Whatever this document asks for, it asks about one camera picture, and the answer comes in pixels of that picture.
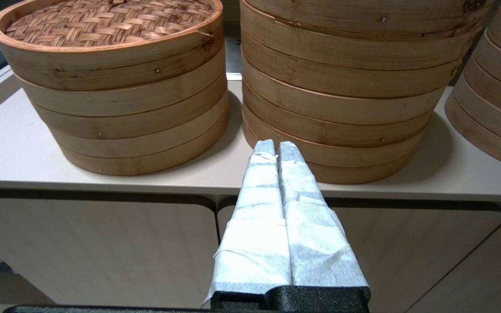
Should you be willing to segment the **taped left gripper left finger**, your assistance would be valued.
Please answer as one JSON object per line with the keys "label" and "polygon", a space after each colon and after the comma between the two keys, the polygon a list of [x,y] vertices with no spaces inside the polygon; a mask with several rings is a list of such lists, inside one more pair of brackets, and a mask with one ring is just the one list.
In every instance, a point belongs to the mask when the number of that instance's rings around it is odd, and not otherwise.
{"label": "taped left gripper left finger", "polygon": [[291,283],[290,249],[272,140],[258,141],[235,209],[214,254],[203,307],[216,292],[264,294]]}

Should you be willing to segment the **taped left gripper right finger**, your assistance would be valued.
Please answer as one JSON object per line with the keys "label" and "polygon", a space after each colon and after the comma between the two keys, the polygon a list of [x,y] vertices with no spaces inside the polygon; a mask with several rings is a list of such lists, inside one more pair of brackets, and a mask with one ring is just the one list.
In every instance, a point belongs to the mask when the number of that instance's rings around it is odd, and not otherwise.
{"label": "taped left gripper right finger", "polygon": [[368,288],[339,218],[294,143],[280,143],[278,170],[292,284]]}

